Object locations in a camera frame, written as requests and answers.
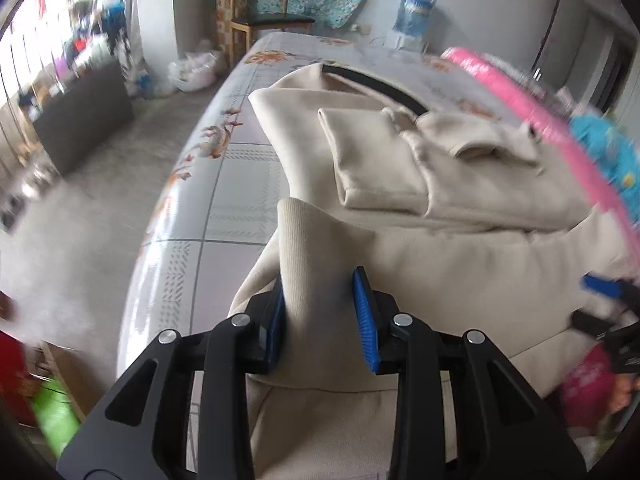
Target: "wooden chair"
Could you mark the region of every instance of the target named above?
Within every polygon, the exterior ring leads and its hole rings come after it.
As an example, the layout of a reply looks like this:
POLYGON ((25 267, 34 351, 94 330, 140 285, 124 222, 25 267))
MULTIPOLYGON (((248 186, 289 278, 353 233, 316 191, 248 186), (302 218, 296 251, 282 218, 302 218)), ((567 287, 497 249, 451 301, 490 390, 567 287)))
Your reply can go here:
POLYGON ((254 42, 254 30, 265 30, 268 28, 306 28, 306 33, 311 34, 311 26, 315 20, 300 14, 287 14, 288 0, 282 0, 282 12, 267 12, 263 14, 248 13, 243 17, 236 17, 236 0, 231 0, 231 35, 232 51, 231 64, 235 64, 236 42, 233 40, 235 30, 241 30, 246 35, 246 49, 249 49, 254 42))

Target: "white plastic bag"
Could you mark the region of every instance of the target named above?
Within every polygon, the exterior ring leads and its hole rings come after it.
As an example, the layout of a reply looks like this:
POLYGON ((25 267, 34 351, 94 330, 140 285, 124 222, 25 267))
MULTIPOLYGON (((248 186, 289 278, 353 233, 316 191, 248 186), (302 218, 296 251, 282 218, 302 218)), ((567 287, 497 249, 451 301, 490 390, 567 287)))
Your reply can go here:
POLYGON ((213 49, 211 42, 207 38, 202 38, 200 40, 195 51, 210 52, 212 56, 216 58, 216 67, 214 69, 216 75, 221 75, 226 72, 225 55, 221 51, 213 49))
POLYGON ((183 92, 195 92, 216 80, 216 61, 210 52, 188 52, 185 59, 169 63, 167 77, 183 92))

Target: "brick pillar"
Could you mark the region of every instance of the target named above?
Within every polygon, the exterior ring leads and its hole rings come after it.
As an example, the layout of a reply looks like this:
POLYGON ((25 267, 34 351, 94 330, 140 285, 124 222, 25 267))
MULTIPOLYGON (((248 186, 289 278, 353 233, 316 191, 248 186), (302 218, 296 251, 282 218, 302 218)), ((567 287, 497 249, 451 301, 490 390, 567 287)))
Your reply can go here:
MULTIPOLYGON (((247 0, 236 0, 236 16, 246 12, 247 0)), ((236 59, 240 59, 245 51, 244 33, 231 33, 231 0, 216 0, 216 35, 218 47, 225 53, 226 62, 230 60, 233 36, 236 40, 236 59)))

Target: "pink blanket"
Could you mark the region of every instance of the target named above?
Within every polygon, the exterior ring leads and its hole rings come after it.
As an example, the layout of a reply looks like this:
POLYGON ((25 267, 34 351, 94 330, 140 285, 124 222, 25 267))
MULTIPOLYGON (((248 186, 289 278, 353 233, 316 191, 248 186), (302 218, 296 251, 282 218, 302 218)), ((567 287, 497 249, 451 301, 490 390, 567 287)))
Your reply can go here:
POLYGON ((640 241, 626 215, 625 206, 614 188, 604 180, 596 165, 572 137, 569 124, 553 116, 533 97, 524 93, 507 75, 466 48, 450 48, 442 57, 471 74, 502 99, 519 118, 528 121, 546 142, 558 146, 592 203, 598 204, 605 211, 612 210, 615 213, 636 257, 636 264, 640 266, 640 241))

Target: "black chair seat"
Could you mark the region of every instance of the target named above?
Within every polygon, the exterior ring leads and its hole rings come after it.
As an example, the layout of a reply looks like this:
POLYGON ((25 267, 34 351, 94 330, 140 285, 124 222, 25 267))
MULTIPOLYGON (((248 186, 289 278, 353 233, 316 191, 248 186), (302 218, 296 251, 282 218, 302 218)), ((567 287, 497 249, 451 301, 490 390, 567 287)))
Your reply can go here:
POLYGON ((249 14, 241 18, 234 18, 239 25, 276 25, 278 23, 314 23, 316 20, 301 14, 283 14, 282 12, 268 12, 265 14, 249 14))

